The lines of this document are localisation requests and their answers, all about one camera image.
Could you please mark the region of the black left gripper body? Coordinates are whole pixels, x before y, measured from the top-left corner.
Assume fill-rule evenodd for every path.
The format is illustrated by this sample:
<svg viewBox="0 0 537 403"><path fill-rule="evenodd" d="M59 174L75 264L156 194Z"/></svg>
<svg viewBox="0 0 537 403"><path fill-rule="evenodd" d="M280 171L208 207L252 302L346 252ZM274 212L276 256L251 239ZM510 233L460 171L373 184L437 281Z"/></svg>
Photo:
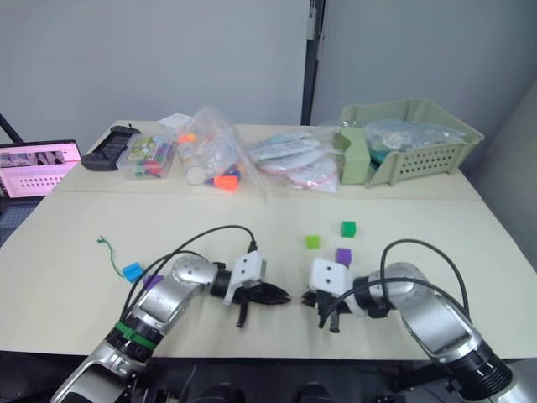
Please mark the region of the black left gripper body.
<svg viewBox="0 0 537 403"><path fill-rule="evenodd" d="M262 304L267 301L266 291L268 286L266 283L259 283L252 287L239 287L235 290L232 298L232 303L239 306L239 316L237 319L237 327L244 328L248 318L248 308L251 302Z"/></svg>

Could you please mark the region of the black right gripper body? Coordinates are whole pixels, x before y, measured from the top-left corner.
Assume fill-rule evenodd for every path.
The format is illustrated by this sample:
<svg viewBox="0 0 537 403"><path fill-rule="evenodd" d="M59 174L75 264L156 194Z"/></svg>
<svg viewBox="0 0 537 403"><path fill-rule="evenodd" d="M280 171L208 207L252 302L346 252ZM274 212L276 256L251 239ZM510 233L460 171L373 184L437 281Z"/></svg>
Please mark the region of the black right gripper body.
<svg viewBox="0 0 537 403"><path fill-rule="evenodd" d="M341 302L331 310L336 298L328 293L317 294L317 312L319 315L318 328L323 328L328 324L329 332L340 332L340 315L350 314L350 310L345 302Z"/></svg>

